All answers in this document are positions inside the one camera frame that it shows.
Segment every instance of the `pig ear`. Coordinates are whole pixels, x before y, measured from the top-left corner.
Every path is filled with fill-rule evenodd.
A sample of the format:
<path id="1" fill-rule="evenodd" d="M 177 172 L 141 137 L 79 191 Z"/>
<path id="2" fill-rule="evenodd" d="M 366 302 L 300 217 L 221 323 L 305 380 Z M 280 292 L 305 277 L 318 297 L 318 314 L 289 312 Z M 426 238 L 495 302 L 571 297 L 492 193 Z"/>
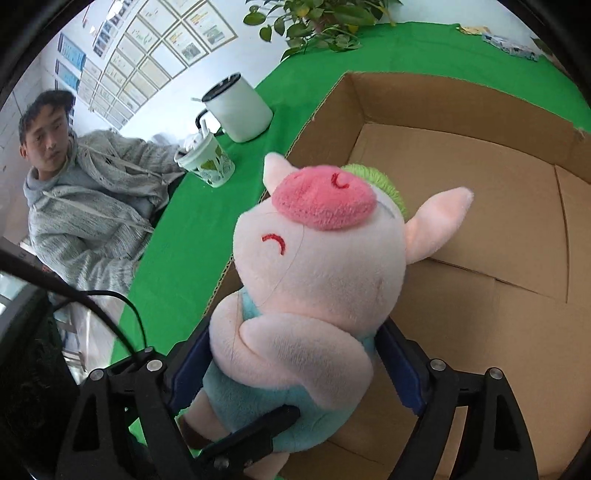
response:
<path id="1" fill-rule="evenodd" d="M 283 179 L 297 170 L 297 168 L 291 165 L 282 155 L 279 155 L 279 153 L 269 153 L 265 157 L 262 182 L 267 191 L 273 195 L 273 192 Z"/>
<path id="2" fill-rule="evenodd" d="M 472 204 L 467 188 L 448 190 L 429 198 L 404 226 L 407 265 L 433 255 L 452 237 Z"/>

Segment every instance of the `metal bolt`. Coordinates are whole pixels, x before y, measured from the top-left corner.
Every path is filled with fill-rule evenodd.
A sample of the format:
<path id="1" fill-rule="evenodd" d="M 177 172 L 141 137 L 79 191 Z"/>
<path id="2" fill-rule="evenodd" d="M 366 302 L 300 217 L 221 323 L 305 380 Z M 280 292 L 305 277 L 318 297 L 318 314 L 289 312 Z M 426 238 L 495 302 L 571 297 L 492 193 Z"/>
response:
<path id="1" fill-rule="evenodd" d="M 150 360 L 146 368 L 148 372 L 157 372 L 162 368 L 162 362 L 160 360 Z"/>
<path id="2" fill-rule="evenodd" d="M 230 460 L 228 460 L 226 457 L 217 457 L 213 461 L 213 467 L 216 470 L 225 470 L 229 466 L 230 466 Z"/>
<path id="3" fill-rule="evenodd" d="M 100 380 L 101 378 L 103 378 L 103 376 L 104 376 L 104 373 L 102 370 L 93 370 L 90 373 L 90 379 L 94 380 L 94 381 Z"/>
<path id="4" fill-rule="evenodd" d="M 434 369 L 436 372 L 443 372 L 445 370 L 446 364 L 443 360 L 439 360 L 438 358 L 434 358 L 431 360 L 431 368 Z"/>
<path id="5" fill-rule="evenodd" d="M 503 372 L 498 368 L 491 368 L 488 371 L 488 374 L 495 380 L 500 380 L 501 378 L 503 378 Z"/>

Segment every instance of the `white mug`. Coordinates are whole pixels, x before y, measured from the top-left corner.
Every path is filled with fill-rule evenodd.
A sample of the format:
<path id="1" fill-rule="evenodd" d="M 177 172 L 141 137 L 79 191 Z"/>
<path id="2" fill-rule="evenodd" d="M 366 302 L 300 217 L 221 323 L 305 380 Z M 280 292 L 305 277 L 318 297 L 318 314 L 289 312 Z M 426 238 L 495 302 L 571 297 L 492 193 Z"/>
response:
<path id="1" fill-rule="evenodd" d="M 213 188 L 224 185 L 236 170 L 236 166 L 211 132 L 200 142 L 196 142 L 189 152 L 178 151 L 174 161 Z"/>
<path id="2" fill-rule="evenodd" d="M 209 111 L 236 143 L 258 137 L 273 119 L 271 109 L 240 73 L 223 79 L 200 100 L 207 109 L 197 116 L 197 127 L 201 117 Z"/>

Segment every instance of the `man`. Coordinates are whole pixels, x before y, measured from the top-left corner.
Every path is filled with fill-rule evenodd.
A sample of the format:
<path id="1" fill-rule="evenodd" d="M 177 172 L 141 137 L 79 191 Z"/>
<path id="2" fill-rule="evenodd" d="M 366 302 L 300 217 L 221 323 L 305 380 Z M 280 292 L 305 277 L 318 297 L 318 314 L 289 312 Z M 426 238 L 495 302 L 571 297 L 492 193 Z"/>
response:
<path id="1" fill-rule="evenodd" d="M 70 92 L 43 92 L 20 121 L 20 154 L 31 163 L 24 184 L 31 242 L 72 286 L 127 294 L 180 182 L 178 146 L 111 131 L 78 138 L 67 120 L 73 102 Z"/>

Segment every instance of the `gray hoodie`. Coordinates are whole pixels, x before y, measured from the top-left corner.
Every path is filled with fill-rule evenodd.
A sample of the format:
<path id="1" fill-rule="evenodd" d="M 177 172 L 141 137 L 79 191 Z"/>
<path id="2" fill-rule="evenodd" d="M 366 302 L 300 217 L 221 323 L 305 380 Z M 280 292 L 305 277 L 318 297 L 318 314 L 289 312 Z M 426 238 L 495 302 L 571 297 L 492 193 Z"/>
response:
<path id="1" fill-rule="evenodd" d="M 72 134 L 62 171 L 48 182 L 30 172 L 24 184 L 39 259 L 81 290 L 127 294 L 153 231 L 148 218 L 182 174 L 177 149 L 110 131 Z"/>

